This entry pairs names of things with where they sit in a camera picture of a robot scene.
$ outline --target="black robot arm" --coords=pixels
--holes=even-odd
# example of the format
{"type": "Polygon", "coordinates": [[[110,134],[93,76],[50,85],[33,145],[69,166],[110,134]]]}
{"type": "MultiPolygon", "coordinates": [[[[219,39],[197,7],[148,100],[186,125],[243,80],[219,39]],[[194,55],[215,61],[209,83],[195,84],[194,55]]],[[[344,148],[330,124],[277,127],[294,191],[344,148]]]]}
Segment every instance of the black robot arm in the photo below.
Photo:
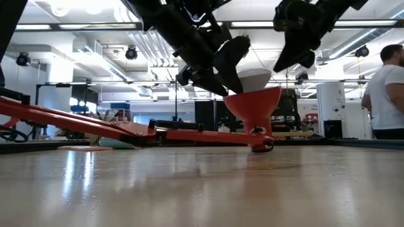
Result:
{"type": "Polygon", "coordinates": [[[282,0],[275,8],[275,30],[285,32],[285,46],[273,70],[277,73],[294,64],[310,68],[321,39],[331,32],[349,7],[360,10],[368,0],[282,0]]]}
{"type": "Polygon", "coordinates": [[[177,75],[185,86],[193,86],[227,96],[224,87],[242,93],[236,65],[250,48],[248,37],[232,38],[229,29],[219,26],[213,11],[231,0],[122,0],[142,22],[143,30],[155,29],[187,64],[177,75]]]}

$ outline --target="orange metal bar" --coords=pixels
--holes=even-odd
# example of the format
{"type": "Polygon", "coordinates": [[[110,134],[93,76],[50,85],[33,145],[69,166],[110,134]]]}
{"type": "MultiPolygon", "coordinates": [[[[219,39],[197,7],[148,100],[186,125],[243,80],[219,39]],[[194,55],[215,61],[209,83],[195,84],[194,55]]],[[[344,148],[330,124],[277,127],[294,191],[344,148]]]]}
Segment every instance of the orange metal bar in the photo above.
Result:
{"type": "Polygon", "coordinates": [[[266,145],[273,138],[264,135],[248,136],[244,134],[234,134],[227,132],[212,131],[192,131],[192,130],[173,130],[167,129],[167,139],[179,139],[190,141],[217,142],[217,143],[236,143],[236,144],[259,144],[266,145]]]}
{"type": "MultiPolygon", "coordinates": [[[[117,139],[133,144],[153,144],[157,130],[134,122],[104,122],[90,117],[51,110],[36,105],[22,105],[0,98],[0,114],[31,120],[40,124],[50,124],[62,129],[86,132],[102,137],[117,139]]],[[[162,129],[166,139],[204,141],[217,143],[267,145],[272,137],[261,134],[243,135],[226,132],[193,131],[181,129],[162,129]]]]}
{"type": "Polygon", "coordinates": [[[13,117],[10,121],[8,121],[7,123],[5,123],[3,126],[4,127],[13,127],[15,124],[17,124],[20,120],[13,117]]]}

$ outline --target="black cabinet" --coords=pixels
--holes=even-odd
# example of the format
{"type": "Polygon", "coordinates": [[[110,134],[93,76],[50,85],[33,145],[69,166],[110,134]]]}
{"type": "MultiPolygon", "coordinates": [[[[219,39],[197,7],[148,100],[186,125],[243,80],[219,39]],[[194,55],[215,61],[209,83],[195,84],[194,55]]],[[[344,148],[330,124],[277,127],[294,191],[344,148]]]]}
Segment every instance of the black cabinet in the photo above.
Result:
{"type": "Polygon", "coordinates": [[[325,120],[324,121],[325,138],[342,139],[342,121],[341,120],[325,120]]]}

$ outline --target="red base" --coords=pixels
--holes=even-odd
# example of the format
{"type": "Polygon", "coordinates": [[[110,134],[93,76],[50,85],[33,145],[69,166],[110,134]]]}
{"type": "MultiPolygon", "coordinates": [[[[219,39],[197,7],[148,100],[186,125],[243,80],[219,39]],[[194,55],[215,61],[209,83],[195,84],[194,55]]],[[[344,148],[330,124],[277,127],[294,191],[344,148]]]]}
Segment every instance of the red base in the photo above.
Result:
{"type": "MultiPolygon", "coordinates": [[[[232,95],[225,98],[227,108],[244,123],[247,135],[272,136],[270,116],[278,105],[282,87],[232,95]]],[[[250,144],[254,151],[266,150],[265,145],[250,144]]]]}

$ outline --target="wooden table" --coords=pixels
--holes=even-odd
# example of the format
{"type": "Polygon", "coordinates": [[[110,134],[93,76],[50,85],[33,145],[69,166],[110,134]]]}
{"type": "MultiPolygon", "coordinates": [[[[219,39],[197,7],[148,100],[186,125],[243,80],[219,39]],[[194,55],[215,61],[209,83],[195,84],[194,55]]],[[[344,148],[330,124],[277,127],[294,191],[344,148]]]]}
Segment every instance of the wooden table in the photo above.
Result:
{"type": "Polygon", "coordinates": [[[1,226],[402,226],[404,152],[333,146],[0,157],[1,226]]]}

